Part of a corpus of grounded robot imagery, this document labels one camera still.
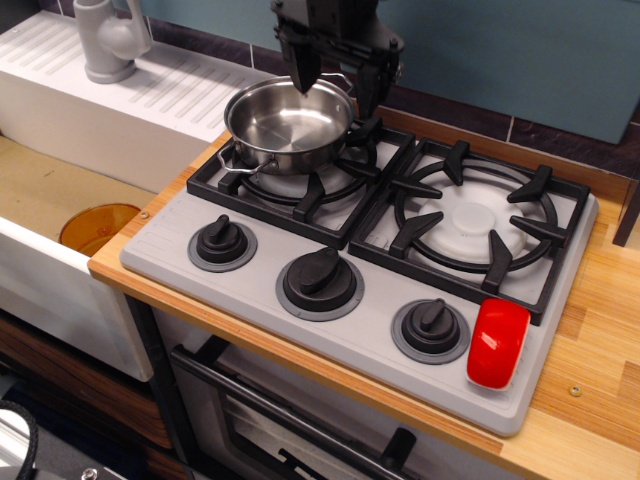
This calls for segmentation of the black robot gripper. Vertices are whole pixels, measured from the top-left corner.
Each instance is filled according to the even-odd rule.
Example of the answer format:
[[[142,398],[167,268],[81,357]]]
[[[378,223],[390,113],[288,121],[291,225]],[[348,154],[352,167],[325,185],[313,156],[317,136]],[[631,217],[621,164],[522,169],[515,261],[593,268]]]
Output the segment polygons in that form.
[[[318,80],[322,57],[363,58],[356,78],[359,118],[373,116],[403,72],[398,53],[404,40],[379,19],[378,6],[377,1],[271,3],[282,57],[300,93]]]

